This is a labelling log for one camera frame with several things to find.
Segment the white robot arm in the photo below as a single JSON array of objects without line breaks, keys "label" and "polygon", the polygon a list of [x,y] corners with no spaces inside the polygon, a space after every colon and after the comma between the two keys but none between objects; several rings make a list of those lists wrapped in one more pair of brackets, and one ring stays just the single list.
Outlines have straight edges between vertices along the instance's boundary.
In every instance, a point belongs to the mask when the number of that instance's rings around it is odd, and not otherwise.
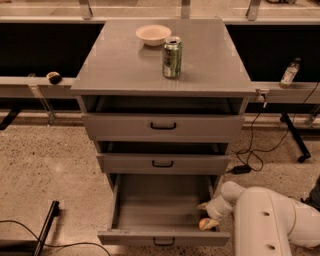
[{"label": "white robot arm", "polygon": [[207,212],[199,221],[201,230],[234,215],[235,256],[292,256],[292,244],[320,245],[319,211],[264,187],[244,188],[228,181],[217,197],[198,208]]}]

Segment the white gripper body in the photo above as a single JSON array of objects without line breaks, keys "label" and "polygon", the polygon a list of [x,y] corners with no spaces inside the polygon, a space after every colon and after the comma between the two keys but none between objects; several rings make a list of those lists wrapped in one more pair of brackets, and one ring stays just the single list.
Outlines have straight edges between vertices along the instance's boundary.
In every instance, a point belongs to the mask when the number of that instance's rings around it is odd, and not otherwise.
[{"label": "white gripper body", "polygon": [[233,206],[230,202],[223,198],[222,195],[210,200],[205,209],[208,216],[216,221],[224,219],[232,210]]}]

